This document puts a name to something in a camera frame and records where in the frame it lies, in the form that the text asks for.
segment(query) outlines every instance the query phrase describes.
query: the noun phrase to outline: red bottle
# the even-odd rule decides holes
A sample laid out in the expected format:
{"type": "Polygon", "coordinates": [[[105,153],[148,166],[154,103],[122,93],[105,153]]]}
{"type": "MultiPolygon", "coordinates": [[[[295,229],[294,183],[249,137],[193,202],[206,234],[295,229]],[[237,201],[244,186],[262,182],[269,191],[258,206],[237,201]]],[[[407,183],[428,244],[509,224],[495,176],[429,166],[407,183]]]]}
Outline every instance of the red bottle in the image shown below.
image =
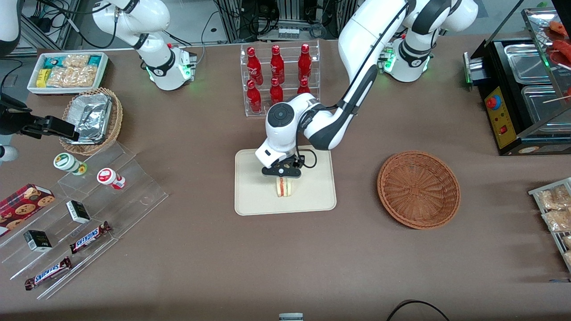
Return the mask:
{"type": "Polygon", "coordinates": [[[280,82],[276,77],[272,78],[272,87],[270,88],[270,96],[272,97],[272,105],[284,101],[284,91],[280,86],[280,82]]]}
{"type": "Polygon", "coordinates": [[[264,83],[264,77],[262,76],[262,64],[256,57],[256,50],[254,47],[249,47],[246,52],[248,52],[248,73],[250,74],[250,79],[253,79],[258,86],[261,86],[264,83]]]}
{"type": "Polygon", "coordinates": [[[270,61],[272,68],[272,77],[276,77],[280,83],[286,81],[286,70],[284,68],[284,58],[280,54],[280,46],[272,46],[272,60],[270,61]]]}
{"type": "Polygon", "coordinates": [[[260,96],[260,91],[256,88],[256,83],[251,79],[248,79],[246,85],[248,86],[246,94],[248,95],[248,104],[250,104],[250,109],[255,114],[260,113],[262,111],[262,97],[260,96]]]}
{"type": "Polygon", "coordinates": [[[297,93],[298,94],[311,93],[311,91],[309,90],[309,87],[307,86],[307,78],[303,78],[299,82],[299,88],[297,89],[297,93]]]}
{"type": "Polygon", "coordinates": [[[299,70],[297,74],[299,81],[303,78],[309,79],[311,77],[311,56],[309,55],[309,45],[307,43],[301,45],[301,54],[297,61],[297,69],[299,70]]]}

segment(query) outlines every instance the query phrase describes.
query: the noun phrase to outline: yellow control panel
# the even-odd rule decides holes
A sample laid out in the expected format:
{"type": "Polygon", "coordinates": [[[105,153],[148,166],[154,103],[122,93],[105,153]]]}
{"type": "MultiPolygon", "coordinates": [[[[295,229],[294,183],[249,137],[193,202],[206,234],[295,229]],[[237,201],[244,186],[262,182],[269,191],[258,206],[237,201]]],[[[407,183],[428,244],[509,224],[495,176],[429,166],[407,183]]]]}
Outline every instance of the yellow control panel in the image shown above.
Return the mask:
{"type": "Polygon", "coordinates": [[[515,141],[516,131],[513,129],[512,120],[509,117],[508,109],[505,107],[504,97],[501,94],[500,88],[496,88],[484,100],[488,117],[492,123],[494,136],[498,146],[502,149],[511,142],[515,141]]]}

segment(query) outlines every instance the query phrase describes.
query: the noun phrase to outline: red cookie box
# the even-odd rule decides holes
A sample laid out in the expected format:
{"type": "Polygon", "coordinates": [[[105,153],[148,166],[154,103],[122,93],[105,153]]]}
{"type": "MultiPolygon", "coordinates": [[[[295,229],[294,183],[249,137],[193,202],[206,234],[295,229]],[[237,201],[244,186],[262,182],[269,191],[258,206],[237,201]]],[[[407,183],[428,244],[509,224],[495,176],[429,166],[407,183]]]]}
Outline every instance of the red cookie box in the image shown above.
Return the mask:
{"type": "Polygon", "coordinates": [[[54,200],[54,194],[45,188],[33,184],[20,188],[0,202],[0,236],[4,236],[54,200]]]}

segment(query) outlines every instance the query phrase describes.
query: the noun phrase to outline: yogurt cup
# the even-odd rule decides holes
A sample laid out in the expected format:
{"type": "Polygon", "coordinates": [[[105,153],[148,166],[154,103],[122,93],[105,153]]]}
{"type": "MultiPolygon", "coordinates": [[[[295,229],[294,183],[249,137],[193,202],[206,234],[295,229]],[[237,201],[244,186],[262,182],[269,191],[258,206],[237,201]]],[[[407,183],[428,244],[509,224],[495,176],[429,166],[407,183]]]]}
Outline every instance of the yogurt cup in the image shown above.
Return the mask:
{"type": "Polygon", "coordinates": [[[77,160],[69,153],[58,154],[54,158],[54,167],[58,170],[70,172],[74,175],[83,175],[87,172],[87,164],[77,160]]]}
{"type": "Polygon", "coordinates": [[[109,185],[116,190],[125,187],[125,177],[121,177],[116,171],[104,168],[97,174],[97,181],[103,185],[109,185]]]}

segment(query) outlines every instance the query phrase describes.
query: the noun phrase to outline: small white box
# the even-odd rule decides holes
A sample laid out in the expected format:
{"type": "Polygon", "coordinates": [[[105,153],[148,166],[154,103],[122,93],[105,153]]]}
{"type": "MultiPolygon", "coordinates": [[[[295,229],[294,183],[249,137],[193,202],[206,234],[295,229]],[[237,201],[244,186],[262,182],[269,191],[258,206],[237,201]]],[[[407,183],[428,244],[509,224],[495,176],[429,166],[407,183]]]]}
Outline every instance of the small white box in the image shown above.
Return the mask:
{"type": "Polygon", "coordinates": [[[41,54],[36,61],[34,71],[28,81],[28,90],[31,93],[38,95],[65,95],[65,94],[79,94],[87,90],[97,89],[103,80],[103,74],[105,73],[105,67],[107,66],[108,57],[105,53],[101,51],[70,51],[70,52],[56,52],[56,53],[46,53],[41,54]],[[79,55],[91,55],[91,56],[101,56],[99,61],[99,66],[97,67],[97,73],[95,74],[95,80],[91,87],[67,87],[67,88],[57,88],[57,87],[36,87],[36,80],[38,79],[38,74],[40,69],[43,68],[46,59],[62,57],[69,54],[79,54],[79,55]]]}

